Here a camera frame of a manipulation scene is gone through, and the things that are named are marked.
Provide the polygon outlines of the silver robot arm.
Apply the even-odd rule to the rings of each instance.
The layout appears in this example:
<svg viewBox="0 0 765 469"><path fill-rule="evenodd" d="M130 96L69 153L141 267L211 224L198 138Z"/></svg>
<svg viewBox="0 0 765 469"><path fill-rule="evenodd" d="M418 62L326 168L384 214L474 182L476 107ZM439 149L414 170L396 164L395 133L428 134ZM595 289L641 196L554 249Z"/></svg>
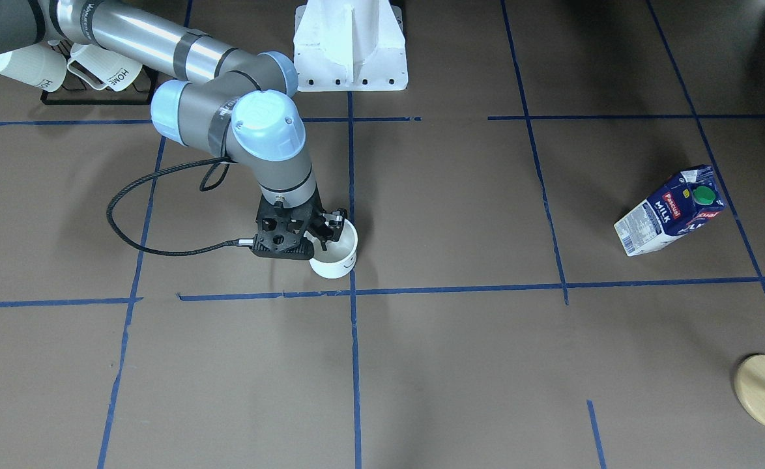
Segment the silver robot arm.
<svg viewBox="0 0 765 469"><path fill-rule="evenodd" d="M257 232L206 251L239 246L259 257L312 259L315 244L327 250L338 243L347 212L323 208L288 57L246 53L121 1L0 1L0 56L9 55L15 80L60 88L67 59L46 42L61 40L168 75L151 98L151 122L166 139L210 154L136 179L109 202L109 226L129 246L151 253L115 223L115 205L128 192L169 173L232 163L248 166L259 184Z"/></svg>

